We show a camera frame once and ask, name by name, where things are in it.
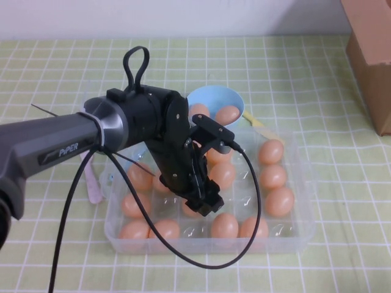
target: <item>plastic egg tray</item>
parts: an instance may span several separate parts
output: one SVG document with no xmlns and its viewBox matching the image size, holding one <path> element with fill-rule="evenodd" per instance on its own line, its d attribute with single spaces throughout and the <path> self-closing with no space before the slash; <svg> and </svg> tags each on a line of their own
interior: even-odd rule
<svg viewBox="0 0 391 293">
<path fill-rule="evenodd" d="M 261 216 L 268 223 L 269 237 L 256 238 L 250 252 L 287 253 L 302 250 L 315 232 L 315 221 L 310 199 L 316 192 L 316 184 L 311 177 L 312 172 L 308 162 L 299 155 L 299 148 L 291 134 L 279 133 L 285 141 L 283 159 L 280 164 L 288 174 L 286 186 L 295 196 L 294 207 L 283 218 L 267 215 L 263 207 Z M 241 145 L 249 156 L 258 176 L 263 166 L 258 163 L 258 151 L 266 141 L 253 127 L 240 127 L 235 131 L 235 141 Z M 121 152 L 123 155 L 139 162 L 145 162 L 153 171 L 157 170 L 152 156 L 145 144 L 140 143 Z M 131 163 L 119 160 L 127 170 Z M 231 163 L 236 167 L 236 178 L 232 188 L 220 192 L 225 205 L 217 212 L 206 217 L 191 218 L 181 210 L 181 198 L 168 194 L 162 196 L 153 189 L 147 194 L 152 201 L 150 217 L 153 222 L 171 218 L 180 226 L 180 238 L 171 239 L 169 243 L 177 250 L 191 253 L 238 253 L 247 244 L 248 238 L 216 239 L 210 237 L 213 219 L 222 212 L 229 212 L 237 218 L 239 225 L 248 217 L 257 215 L 257 199 L 254 182 L 246 164 L 239 153 L 234 153 Z M 118 235 L 124 225 L 132 221 L 123 215 L 121 210 L 122 199 L 129 194 L 129 189 L 120 173 L 110 162 L 100 177 L 103 193 L 108 197 L 108 211 L 104 224 L 104 232 L 114 249 L 121 253 L 170 253 L 158 239 L 128 240 L 119 239 Z M 264 204 L 267 192 L 261 189 L 262 203 Z"/>
</svg>

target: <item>green checkered tablecloth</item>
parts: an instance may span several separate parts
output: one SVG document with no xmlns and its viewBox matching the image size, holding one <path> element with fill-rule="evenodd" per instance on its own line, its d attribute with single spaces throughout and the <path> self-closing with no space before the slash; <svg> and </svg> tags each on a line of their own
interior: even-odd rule
<svg viewBox="0 0 391 293">
<path fill-rule="evenodd" d="M 227 85 L 266 126 L 297 134 L 312 163 L 316 235 L 300 254 L 246 255 L 206 271 L 173 255 L 115 254 L 104 236 L 107 203 L 81 181 L 65 229 L 59 292 L 389 292 L 391 138 L 378 137 L 345 55 L 347 36 L 0 42 L 1 123 L 59 115 L 126 84 L 122 57 L 150 48 L 144 82 L 187 95 Z M 132 58 L 137 70 L 141 53 Z M 97 156 L 95 171 L 105 158 Z M 0 252 L 0 292 L 45 292 L 65 194 L 78 157 L 31 178 L 26 212 Z M 222 262 L 232 255 L 200 255 Z"/>
</svg>

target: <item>brown egg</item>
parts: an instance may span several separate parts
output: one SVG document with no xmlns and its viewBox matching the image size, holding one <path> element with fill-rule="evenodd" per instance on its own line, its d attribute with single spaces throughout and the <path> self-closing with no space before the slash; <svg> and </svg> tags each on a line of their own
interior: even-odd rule
<svg viewBox="0 0 391 293">
<path fill-rule="evenodd" d="M 145 220 L 133 220 L 124 226 L 119 234 L 120 239 L 146 239 L 149 235 L 149 226 Z"/>
<path fill-rule="evenodd" d="M 194 104 L 190 107 L 189 116 L 193 117 L 195 114 L 204 114 L 205 116 L 210 117 L 209 109 L 204 104 Z"/>
<path fill-rule="evenodd" d="M 239 224 L 234 215 L 223 212 L 214 218 L 211 228 L 212 238 L 236 238 L 238 232 Z"/>
<path fill-rule="evenodd" d="M 150 199 L 144 194 L 137 193 L 137 195 L 139 196 L 142 206 L 144 207 L 147 214 L 151 213 L 152 205 Z M 132 194 L 128 194 L 123 198 L 121 209 L 123 214 L 126 215 L 127 217 L 132 217 L 132 218 L 143 217 L 141 210 L 139 209 L 139 206 L 137 205 Z"/>
<path fill-rule="evenodd" d="M 282 187 L 287 181 L 287 172 L 280 165 L 266 166 L 260 176 L 261 185 L 266 189 Z"/>
<path fill-rule="evenodd" d="M 218 163 L 210 171 L 209 178 L 220 186 L 220 190 L 226 190 L 232 186 L 236 177 L 235 166 L 229 162 Z"/>
<path fill-rule="evenodd" d="M 256 217 L 249 217 L 246 219 L 240 226 L 239 237 L 250 238 L 254 232 L 255 222 L 257 221 Z M 261 218 L 258 226 L 258 231 L 256 238 L 258 237 L 268 237 L 269 236 L 269 227 L 264 218 Z"/>
<path fill-rule="evenodd" d="M 221 154 L 214 148 L 211 148 L 209 151 L 206 152 L 206 158 L 208 159 L 208 162 L 210 162 L 212 165 L 229 162 L 231 160 L 232 155 L 233 149 L 231 149 L 228 154 Z"/>
<path fill-rule="evenodd" d="M 151 170 L 147 164 L 139 164 L 148 171 Z M 128 177 L 136 190 L 147 191 L 152 187 L 152 175 L 138 167 L 136 164 L 132 164 L 128 169 Z"/>
<path fill-rule="evenodd" d="M 156 229 L 165 239 L 176 239 L 179 238 L 180 228 L 178 223 L 172 219 L 164 219 L 155 223 Z M 150 230 L 149 238 L 157 238 L 155 233 Z"/>
<path fill-rule="evenodd" d="M 259 163 L 271 165 L 278 163 L 283 156 L 283 145 L 277 139 L 265 142 L 258 152 Z"/>
<path fill-rule="evenodd" d="M 187 200 L 185 199 L 182 199 L 182 211 L 183 213 L 188 216 L 188 217 L 191 217 L 191 218 L 201 218 L 202 215 L 198 212 L 193 212 L 187 205 L 186 205 L 186 202 Z"/>
<path fill-rule="evenodd" d="M 240 111 L 235 106 L 225 106 L 217 113 L 215 120 L 217 123 L 225 126 L 235 122 L 240 116 Z"/>
<path fill-rule="evenodd" d="M 170 192 L 170 189 L 164 186 L 163 183 L 160 181 L 159 179 L 160 175 L 161 175 L 160 171 L 155 172 L 155 177 L 153 177 L 152 179 L 152 185 L 156 191 L 161 192 L 162 194 L 166 194 Z"/>
<path fill-rule="evenodd" d="M 287 187 L 274 189 L 265 200 L 265 210 L 274 217 L 287 215 L 294 205 L 294 195 Z"/>
</svg>

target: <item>light blue bowl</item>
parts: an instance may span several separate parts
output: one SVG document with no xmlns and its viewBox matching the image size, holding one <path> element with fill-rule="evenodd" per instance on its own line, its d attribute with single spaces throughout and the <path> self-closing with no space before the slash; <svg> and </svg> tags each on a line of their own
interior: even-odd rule
<svg viewBox="0 0 391 293">
<path fill-rule="evenodd" d="M 243 115 L 244 102 L 242 97 L 234 90 L 221 85 L 206 85 L 194 90 L 188 95 L 189 109 L 194 104 L 204 104 L 208 107 L 210 118 L 214 120 L 216 113 L 225 106 L 235 106 L 239 109 L 239 117 L 231 124 L 225 125 L 232 129 Z"/>
</svg>

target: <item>robotic arm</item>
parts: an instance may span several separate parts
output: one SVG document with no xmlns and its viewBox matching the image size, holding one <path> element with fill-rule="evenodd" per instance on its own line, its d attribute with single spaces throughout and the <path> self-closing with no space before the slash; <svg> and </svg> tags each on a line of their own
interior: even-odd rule
<svg viewBox="0 0 391 293">
<path fill-rule="evenodd" d="M 0 126 L 0 248 L 11 217 L 23 216 L 26 180 L 94 145 L 114 153 L 145 142 L 161 182 L 187 199 L 193 211 L 206 216 L 223 206 L 219 186 L 207 176 L 204 154 L 210 148 L 228 152 L 227 145 L 235 145 L 233 133 L 204 115 L 190 123 L 188 101 L 178 92 L 140 85 L 148 60 L 134 84 L 125 59 L 130 80 L 125 91 L 110 89 L 86 101 L 85 112 Z"/>
</svg>

